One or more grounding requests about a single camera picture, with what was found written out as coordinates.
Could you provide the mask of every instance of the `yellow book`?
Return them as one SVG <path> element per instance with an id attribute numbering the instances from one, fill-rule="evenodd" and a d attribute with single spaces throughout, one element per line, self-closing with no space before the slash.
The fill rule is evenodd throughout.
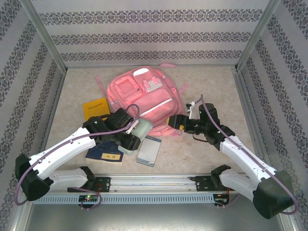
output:
<path id="1" fill-rule="evenodd" d="M 102 116 L 105 114 L 110 114 L 106 98 L 93 100 L 84 103 L 82 106 L 83 112 L 85 114 L 85 121 L 87 121 L 92 116 Z"/>

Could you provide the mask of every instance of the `patterned wallpaper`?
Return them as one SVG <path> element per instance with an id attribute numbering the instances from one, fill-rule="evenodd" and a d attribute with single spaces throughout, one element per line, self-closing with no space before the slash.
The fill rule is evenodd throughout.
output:
<path id="1" fill-rule="evenodd" d="M 283 0 L 242 70 L 271 164 L 292 177 L 308 230 L 308 7 Z"/>
<path id="2" fill-rule="evenodd" d="M 65 64 L 236 64 L 269 0 L 34 0 Z"/>
<path id="3" fill-rule="evenodd" d="M 18 0 L 0 3 L 0 231 L 9 225 L 15 158 L 42 145 L 62 74 Z"/>

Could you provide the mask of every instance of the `backpack zipper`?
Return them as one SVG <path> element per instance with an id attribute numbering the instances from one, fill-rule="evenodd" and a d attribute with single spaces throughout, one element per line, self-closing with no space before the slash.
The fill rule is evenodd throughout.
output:
<path id="1" fill-rule="evenodd" d="M 148 114 L 149 112 L 151 112 L 151 111 L 153 111 L 153 110 L 155 110 L 157 107 L 160 107 L 161 105 L 164 105 L 164 104 L 166 104 L 167 102 L 170 102 L 171 100 L 172 100 L 172 98 L 170 98 L 170 99 L 168 99 L 168 100 L 166 100 L 166 101 L 163 101 L 163 102 L 160 103 L 159 105 L 156 105 L 155 107 L 151 108 L 150 110 L 147 110 L 146 112 L 142 113 L 142 114 L 140 115 L 140 117 L 141 117 L 141 116 L 144 116 L 144 115 L 146 115 L 146 114 Z"/>

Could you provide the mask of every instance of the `blue book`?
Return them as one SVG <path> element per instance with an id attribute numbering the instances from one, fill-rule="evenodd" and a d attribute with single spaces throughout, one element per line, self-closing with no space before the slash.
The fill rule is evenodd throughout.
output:
<path id="1" fill-rule="evenodd" d="M 118 145 L 113 142 L 105 142 L 88 150 L 86 160 L 98 163 L 122 164 L 124 153 L 118 150 Z"/>

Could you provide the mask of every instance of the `pink backpack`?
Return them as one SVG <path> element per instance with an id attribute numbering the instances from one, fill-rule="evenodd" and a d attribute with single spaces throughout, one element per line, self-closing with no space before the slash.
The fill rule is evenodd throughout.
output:
<path id="1" fill-rule="evenodd" d="M 114 111 L 133 103 L 138 105 L 140 117 L 153 123 L 148 135 L 165 136 L 176 132 L 167 125 L 167 118 L 185 113 L 180 94 L 187 86 L 185 83 L 178 92 L 172 80 L 160 70 L 143 66 L 113 79 L 108 84 L 107 97 Z M 137 109 L 131 107 L 128 112 L 135 117 Z"/>

